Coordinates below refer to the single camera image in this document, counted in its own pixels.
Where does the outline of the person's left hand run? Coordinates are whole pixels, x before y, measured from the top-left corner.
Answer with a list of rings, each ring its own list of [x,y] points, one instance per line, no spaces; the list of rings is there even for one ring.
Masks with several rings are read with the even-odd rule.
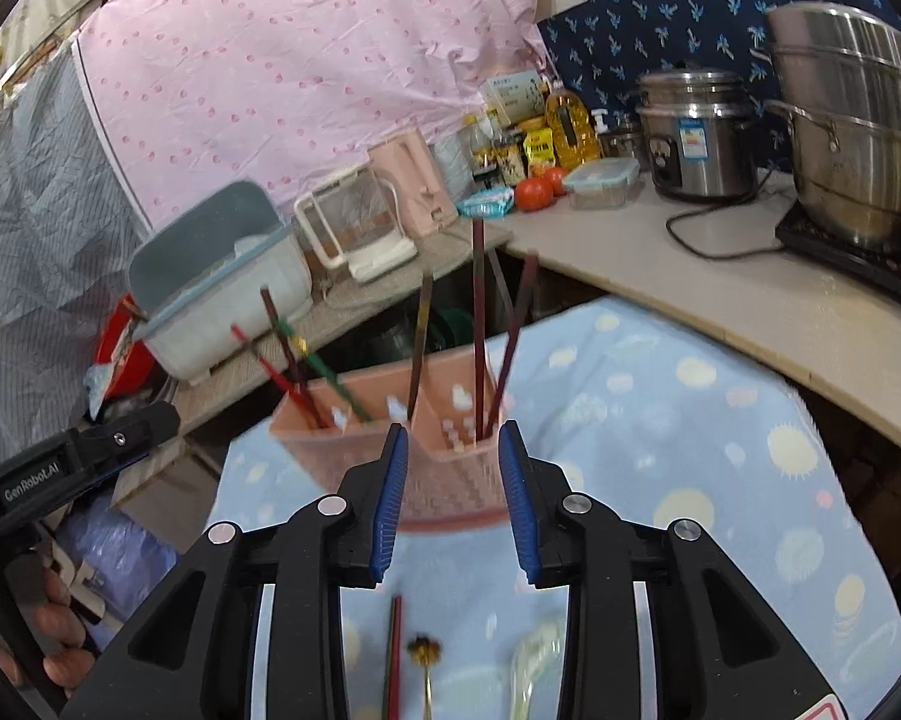
[[[42,670],[66,695],[72,695],[85,681],[96,656],[85,649],[88,631],[70,608],[70,590],[39,559],[16,562],[10,569],[10,583],[31,631],[53,644],[42,658]]]

